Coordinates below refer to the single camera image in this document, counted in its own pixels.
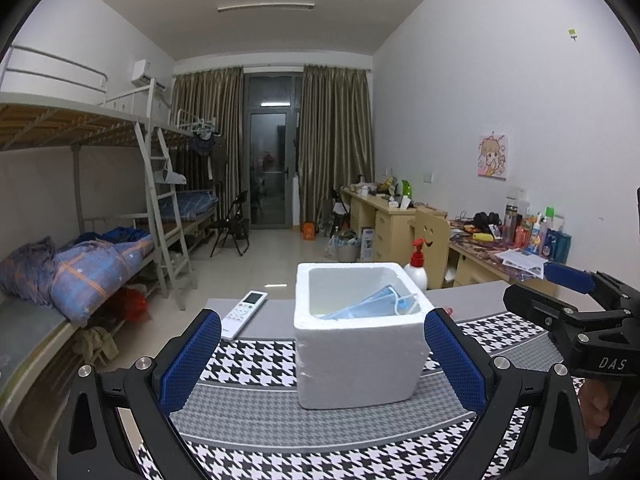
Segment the person's right hand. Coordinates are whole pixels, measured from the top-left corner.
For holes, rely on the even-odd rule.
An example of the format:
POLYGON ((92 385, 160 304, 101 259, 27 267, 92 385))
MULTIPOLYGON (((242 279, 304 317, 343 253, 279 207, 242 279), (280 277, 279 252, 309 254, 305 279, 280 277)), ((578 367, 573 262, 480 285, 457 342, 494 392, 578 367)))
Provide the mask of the person's right hand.
POLYGON ((597 439, 608 422, 613 390, 610 382, 591 378, 586 379, 580 387, 578 401, 588 439, 597 439))

